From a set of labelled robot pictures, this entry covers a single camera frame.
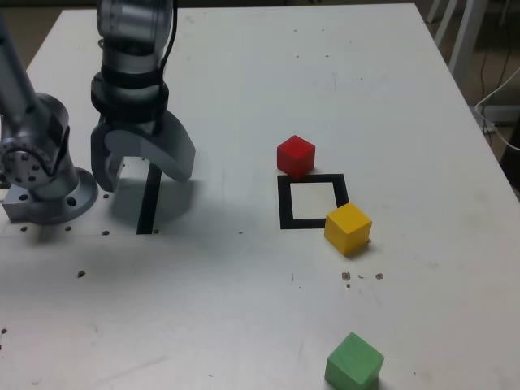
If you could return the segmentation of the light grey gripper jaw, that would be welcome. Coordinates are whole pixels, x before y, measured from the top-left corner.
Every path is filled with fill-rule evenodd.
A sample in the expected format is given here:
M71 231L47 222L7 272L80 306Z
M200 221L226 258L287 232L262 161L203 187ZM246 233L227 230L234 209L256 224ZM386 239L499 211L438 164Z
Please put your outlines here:
M170 111L155 124L154 134L138 128L112 130L105 136L105 146L114 156L148 159L173 180L188 181L196 150L186 129Z

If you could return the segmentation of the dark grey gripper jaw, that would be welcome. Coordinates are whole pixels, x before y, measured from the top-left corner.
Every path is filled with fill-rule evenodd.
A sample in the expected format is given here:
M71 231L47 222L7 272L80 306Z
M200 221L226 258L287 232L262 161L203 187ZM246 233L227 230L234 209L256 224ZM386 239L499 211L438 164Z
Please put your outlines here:
M124 158L110 152L105 145L105 136L111 127L100 121L90 137L91 168L93 176L99 186L107 192L116 190L120 173L123 169Z

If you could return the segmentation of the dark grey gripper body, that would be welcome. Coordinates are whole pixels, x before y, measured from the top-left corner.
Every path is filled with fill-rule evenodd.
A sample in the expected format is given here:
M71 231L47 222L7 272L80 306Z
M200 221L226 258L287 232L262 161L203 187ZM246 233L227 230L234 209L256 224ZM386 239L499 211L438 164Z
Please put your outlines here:
M102 112L97 125L97 136L104 137L109 132L124 130L140 137L160 134L164 128L166 110L109 110Z

